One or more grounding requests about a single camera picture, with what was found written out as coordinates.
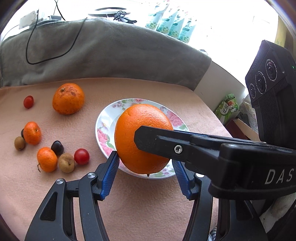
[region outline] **screw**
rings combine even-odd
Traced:
[[[89,174],[87,174],[88,178],[93,178],[95,176],[96,176],[96,174],[94,172],[90,172]]]
[[[199,174],[199,173],[196,173],[195,174],[197,177],[200,177],[200,178],[202,178],[202,177],[204,177],[205,175],[203,175],[203,174]]]
[[[181,154],[181,152],[183,151],[183,147],[181,147],[180,145],[176,145],[174,150],[177,154]]]
[[[58,180],[56,180],[56,184],[62,184],[64,182],[64,179],[62,178],[59,178]]]

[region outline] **kiwi fruit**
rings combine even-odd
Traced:
[[[70,153],[64,153],[60,155],[58,163],[59,163],[59,168],[65,173],[69,173],[74,170],[75,160]]]
[[[15,149],[22,150],[25,148],[25,146],[26,146],[26,142],[24,138],[22,137],[15,138]]]

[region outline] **white device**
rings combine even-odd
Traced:
[[[36,21],[38,21],[38,22],[43,21],[44,12],[39,12],[38,20],[37,20],[37,12],[38,12],[38,10],[37,11],[32,11],[29,14],[23,16],[20,19],[19,29],[22,29],[24,27],[28,27],[30,25],[33,25],[33,24],[36,23]]]

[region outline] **large orange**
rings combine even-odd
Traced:
[[[135,104],[127,108],[119,117],[114,133],[116,150],[122,163],[138,174],[161,171],[169,159],[139,150],[134,143],[135,131],[140,126],[152,126],[173,130],[166,115],[149,104]]]
[[[43,147],[37,152],[38,166],[45,172],[53,172],[57,168],[57,156],[49,147]]]
[[[59,87],[52,99],[52,107],[63,115],[70,115],[79,111],[83,104],[83,90],[73,83],[63,84]]]
[[[28,122],[24,127],[24,139],[28,144],[37,145],[41,141],[41,130],[34,121]]]

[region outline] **dark plum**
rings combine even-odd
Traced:
[[[60,141],[55,141],[55,142],[52,144],[51,149],[54,151],[54,153],[55,153],[57,156],[62,155],[63,152],[64,152],[64,147],[63,147],[63,145],[61,144]]]

